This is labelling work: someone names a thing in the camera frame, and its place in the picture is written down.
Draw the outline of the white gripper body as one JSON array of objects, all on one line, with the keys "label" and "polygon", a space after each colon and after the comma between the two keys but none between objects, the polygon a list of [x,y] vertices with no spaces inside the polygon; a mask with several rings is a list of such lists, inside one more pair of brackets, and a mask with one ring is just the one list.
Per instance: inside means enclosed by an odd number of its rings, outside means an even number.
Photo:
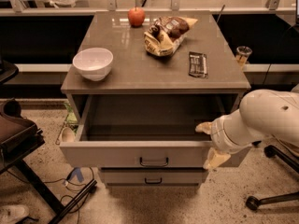
[{"label": "white gripper body", "polygon": [[210,136],[217,150],[230,154],[235,154],[249,147],[253,142],[265,138],[263,133],[246,125],[238,110],[214,119]]}]

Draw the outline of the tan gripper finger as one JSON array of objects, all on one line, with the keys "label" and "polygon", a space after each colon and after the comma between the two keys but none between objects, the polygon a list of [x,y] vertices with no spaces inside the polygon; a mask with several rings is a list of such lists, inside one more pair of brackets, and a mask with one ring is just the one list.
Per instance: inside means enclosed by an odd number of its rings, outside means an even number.
[{"label": "tan gripper finger", "polygon": [[195,127],[197,133],[211,134],[211,122],[202,122]]},{"label": "tan gripper finger", "polygon": [[231,155],[212,147],[208,153],[203,167],[206,170],[215,169],[231,158]]}]

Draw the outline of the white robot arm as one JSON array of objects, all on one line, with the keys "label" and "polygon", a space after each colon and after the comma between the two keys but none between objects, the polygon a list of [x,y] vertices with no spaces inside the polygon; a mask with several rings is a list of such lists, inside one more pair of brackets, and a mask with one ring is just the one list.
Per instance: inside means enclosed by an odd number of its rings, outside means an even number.
[{"label": "white robot arm", "polygon": [[299,152],[299,93],[255,90],[247,93],[229,115],[202,122],[195,128],[209,134],[212,147],[204,168],[219,167],[233,154],[257,141],[274,137],[295,156]]}]

